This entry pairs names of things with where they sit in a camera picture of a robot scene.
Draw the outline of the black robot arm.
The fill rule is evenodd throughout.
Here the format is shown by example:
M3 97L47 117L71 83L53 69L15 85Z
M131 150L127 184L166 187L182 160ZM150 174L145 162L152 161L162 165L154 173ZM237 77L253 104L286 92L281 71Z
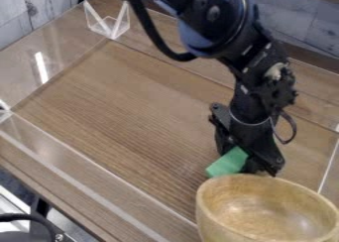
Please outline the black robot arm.
M177 19L186 51L226 66L234 78L230 103L210 104L217 151L238 147L249 155L242 173L274 176L284 166L277 148L286 141L274 125L294 103L294 75L280 42L258 20L252 0L154 0Z

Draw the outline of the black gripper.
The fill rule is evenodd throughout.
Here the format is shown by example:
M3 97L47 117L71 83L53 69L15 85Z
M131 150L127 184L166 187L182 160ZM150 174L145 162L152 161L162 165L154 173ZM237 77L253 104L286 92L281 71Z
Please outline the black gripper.
M241 173L268 173L274 177L282 168L282 155L273 142L269 120L245 123L237 119L229 106L214 102L209 122L214 126L218 154L224 155L233 147L240 147L249 155Z

